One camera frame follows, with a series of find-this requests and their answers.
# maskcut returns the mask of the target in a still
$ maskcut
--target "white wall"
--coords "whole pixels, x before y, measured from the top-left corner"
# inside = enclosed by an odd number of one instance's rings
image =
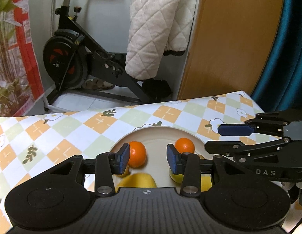
[[[44,67],[43,49],[50,38],[51,0],[29,0],[29,19],[34,51],[44,89],[54,84]]]
[[[56,0],[60,7],[63,0]],[[30,23],[34,50],[39,63],[40,73],[45,88],[52,85],[46,73],[42,50],[50,36],[50,5],[51,0],[29,0]],[[92,37],[108,52],[127,52],[128,32],[130,27],[130,0],[71,0],[70,15],[73,16],[74,6],[82,7],[77,19]],[[55,29],[58,17],[55,17]],[[156,79],[166,80],[176,99],[185,66],[187,54],[181,57],[163,57]]]

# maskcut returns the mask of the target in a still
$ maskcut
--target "orange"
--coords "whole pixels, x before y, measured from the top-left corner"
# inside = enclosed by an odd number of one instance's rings
[[[132,141],[129,143],[130,157],[128,165],[131,168],[142,166],[147,159],[147,151],[141,142]]]
[[[188,138],[179,138],[175,142],[175,148],[178,150],[179,153],[183,152],[190,152],[194,153],[194,144],[193,142]]]

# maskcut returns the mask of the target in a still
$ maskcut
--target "logo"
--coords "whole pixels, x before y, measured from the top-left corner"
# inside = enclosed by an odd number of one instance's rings
[[[144,194],[150,194],[152,192],[150,190],[144,190],[144,191],[142,191],[142,193],[144,193]]]

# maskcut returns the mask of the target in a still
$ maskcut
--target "wooden cabinet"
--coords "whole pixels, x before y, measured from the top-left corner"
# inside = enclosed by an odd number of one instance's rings
[[[178,99],[253,91],[283,0],[200,0]]]

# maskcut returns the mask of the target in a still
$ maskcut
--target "table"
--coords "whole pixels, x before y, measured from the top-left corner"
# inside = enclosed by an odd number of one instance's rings
[[[121,137],[146,126],[171,126],[186,130],[203,142],[208,140],[263,143],[277,137],[221,136],[222,123],[242,123],[262,109],[244,92],[170,101],[110,110],[80,111],[28,117],[0,118],[0,234],[11,228],[4,210],[4,199],[15,186],[80,154],[95,158],[109,151]],[[86,177],[85,187],[93,190],[94,175]],[[302,217],[296,202],[283,227],[290,230]],[[302,227],[294,232],[302,233]]]

